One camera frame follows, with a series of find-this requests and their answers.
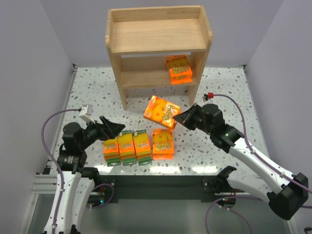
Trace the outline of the Sponge Daddy sponge pack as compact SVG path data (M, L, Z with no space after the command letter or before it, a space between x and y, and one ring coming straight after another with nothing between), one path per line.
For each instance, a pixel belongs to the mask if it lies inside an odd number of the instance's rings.
M152 149L146 130L132 132L135 146L136 159L138 165L148 165L152 163Z
M117 137L103 142L103 156L108 167L121 164Z
M123 166L130 166L137 163L133 134L131 130L119 133L117 137L120 160Z

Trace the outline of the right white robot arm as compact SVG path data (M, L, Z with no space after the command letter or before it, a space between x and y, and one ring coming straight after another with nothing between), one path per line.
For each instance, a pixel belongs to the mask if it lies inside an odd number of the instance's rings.
M228 166L218 177L230 187L245 191L268 203L280 218L290 220L309 198L309 181L302 174L293 174L254 148L235 127L227 124L215 104L193 105L175 115L174 120L189 130L199 129L209 135L214 146L237 158L263 180L267 188L260 188L255 179L231 177L236 169Z

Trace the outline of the orange Scrub Daddy box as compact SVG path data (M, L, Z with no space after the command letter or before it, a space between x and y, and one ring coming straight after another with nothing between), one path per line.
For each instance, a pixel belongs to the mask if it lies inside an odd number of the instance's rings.
M172 160L174 158L173 132L169 129L153 129L153 160Z
M192 82L193 72L185 54L167 56L166 65L172 85Z
M174 116L181 113L181 108L165 99L152 96L147 105L143 117L167 129L173 130L176 127Z

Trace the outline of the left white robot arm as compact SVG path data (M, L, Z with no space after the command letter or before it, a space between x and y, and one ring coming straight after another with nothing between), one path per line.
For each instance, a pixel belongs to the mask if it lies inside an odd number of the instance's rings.
M86 129L77 122L63 127L63 144L55 159L58 169L56 192L50 216L43 229L45 234L77 234L82 214L92 190L101 183L99 171L85 167L86 149L95 141L114 139L125 128L103 116L101 122L89 121Z

